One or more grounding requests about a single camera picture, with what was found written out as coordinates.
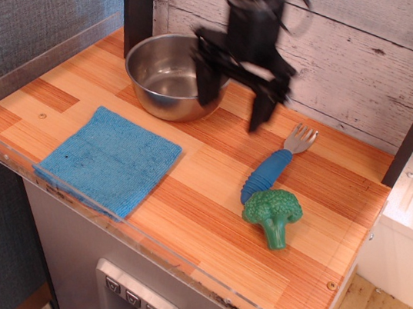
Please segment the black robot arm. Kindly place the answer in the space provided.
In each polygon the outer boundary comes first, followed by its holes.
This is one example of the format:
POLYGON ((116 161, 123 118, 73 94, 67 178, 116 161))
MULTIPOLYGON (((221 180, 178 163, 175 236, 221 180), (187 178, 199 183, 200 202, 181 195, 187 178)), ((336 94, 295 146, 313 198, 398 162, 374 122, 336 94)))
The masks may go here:
MULTIPOLYGON (((310 0, 302 0, 310 5, 310 0)), ((209 105, 219 97, 221 80, 232 78, 255 93, 249 131, 267 122, 290 92, 295 69, 275 47, 285 0, 227 0, 227 31, 200 27, 192 58, 196 68, 198 101, 209 105)))

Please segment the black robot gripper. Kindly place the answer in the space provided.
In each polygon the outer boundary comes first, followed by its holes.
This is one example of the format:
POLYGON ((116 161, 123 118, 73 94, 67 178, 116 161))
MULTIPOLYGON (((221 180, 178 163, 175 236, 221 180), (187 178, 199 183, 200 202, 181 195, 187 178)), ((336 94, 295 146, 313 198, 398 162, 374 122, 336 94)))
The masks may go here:
POLYGON ((255 90, 249 132, 267 122, 277 103, 289 93, 295 70, 277 51, 279 12, 231 5, 226 32, 200 27, 195 30, 198 50, 195 60, 198 102, 217 105, 225 76, 255 90))

